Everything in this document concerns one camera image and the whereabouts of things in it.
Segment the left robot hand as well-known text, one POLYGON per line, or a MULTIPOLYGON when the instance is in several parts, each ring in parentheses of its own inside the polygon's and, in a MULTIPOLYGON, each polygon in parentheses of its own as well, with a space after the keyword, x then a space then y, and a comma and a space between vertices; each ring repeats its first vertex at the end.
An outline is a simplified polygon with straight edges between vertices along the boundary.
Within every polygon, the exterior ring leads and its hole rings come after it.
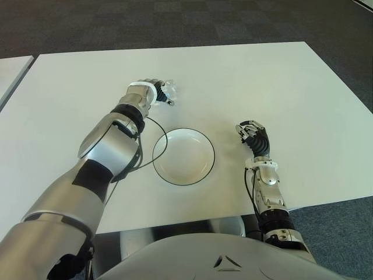
POLYGON ((174 105, 174 101, 171 99, 171 97, 176 94, 177 87, 172 79, 166 81, 159 79, 141 79, 139 82, 151 83, 155 87, 157 92, 157 102, 163 102, 169 106, 174 105))

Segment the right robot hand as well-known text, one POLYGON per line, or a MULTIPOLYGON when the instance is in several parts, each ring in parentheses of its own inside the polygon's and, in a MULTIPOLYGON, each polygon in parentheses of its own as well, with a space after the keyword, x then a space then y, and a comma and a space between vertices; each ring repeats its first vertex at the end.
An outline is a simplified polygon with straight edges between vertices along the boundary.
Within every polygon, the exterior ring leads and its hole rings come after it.
POLYGON ((237 124, 235 129, 254 157, 269 156, 270 142, 264 126, 255 120, 248 120, 237 124))

